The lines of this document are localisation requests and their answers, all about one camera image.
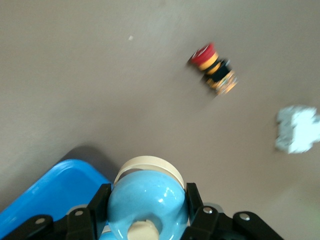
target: screw head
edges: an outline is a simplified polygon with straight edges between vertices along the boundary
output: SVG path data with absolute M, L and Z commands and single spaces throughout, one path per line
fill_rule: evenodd
M 250 216 L 246 213 L 240 213 L 239 214 L 239 217 L 242 219 L 242 220 L 245 220 L 245 221 L 249 221 L 250 220 Z
M 41 218 L 38 218 L 34 223 L 35 224 L 42 224 L 42 223 L 44 223 L 46 220 L 43 218 L 43 217 L 41 217 Z
M 84 211 L 82 211 L 82 210 L 79 210 L 79 211 L 76 211 L 75 213 L 74 213 L 74 215 L 75 216 L 81 216 L 82 214 L 84 214 Z
M 204 207 L 204 208 L 203 208 L 203 211 L 204 211 L 206 214 L 212 214 L 212 213 L 213 213 L 212 208 L 211 208 L 211 207 L 208 207 L 208 206 Z

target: blue tray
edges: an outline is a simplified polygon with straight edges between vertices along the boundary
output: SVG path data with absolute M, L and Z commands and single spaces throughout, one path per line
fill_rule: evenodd
M 72 207 L 88 204 L 101 184 L 110 183 L 84 161 L 59 162 L 0 213 L 0 239 L 35 215 L 63 218 Z

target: light blue ball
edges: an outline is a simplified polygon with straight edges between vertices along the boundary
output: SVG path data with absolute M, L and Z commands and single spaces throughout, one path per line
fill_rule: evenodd
M 130 226 L 145 220 L 153 222 L 159 240 L 178 240 L 188 221 L 186 193 L 177 181 L 162 172 L 132 172 L 114 186 L 107 219 L 118 240 L 127 240 Z

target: metal bolt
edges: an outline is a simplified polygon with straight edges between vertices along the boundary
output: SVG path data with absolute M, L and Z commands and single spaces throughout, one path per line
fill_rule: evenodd
M 204 208 L 203 208 L 203 211 L 204 211 L 206 214 L 212 214 L 212 213 L 213 213 L 212 208 L 211 208 L 211 207 L 208 207 L 208 206 L 204 207 Z
M 41 218 L 39 218 L 39 219 L 37 219 L 36 221 L 35 221 L 35 224 L 42 224 L 42 223 L 44 223 L 46 221 L 46 219 L 44 219 L 43 217 L 41 217 Z
M 244 213 L 244 212 L 240 213 L 239 216 L 240 216 L 240 218 L 242 220 L 245 220 L 245 221 L 249 221 L 250 220 L 250 216 L 248 214 Z
M 79 210 L 79 211 L 76 211 L 74 215 L 78 217 L 78 216 L 81 216 L 82 214 L 84 214 L 84 211 Z

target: gray surface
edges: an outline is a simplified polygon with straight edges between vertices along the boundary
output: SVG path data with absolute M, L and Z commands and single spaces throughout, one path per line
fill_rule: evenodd
M 154 155 L 228 215 L 252 211 L 285 239 L 319 239 L 320 145 L 274 149 L 280 108 L 320 108 L 319 10 L 311 0 L 0 1 L 1 209 L 86 146 L 108 160 L 102 172 Z M 186 64 L 210 41 L 239 78 L 226 96 Z

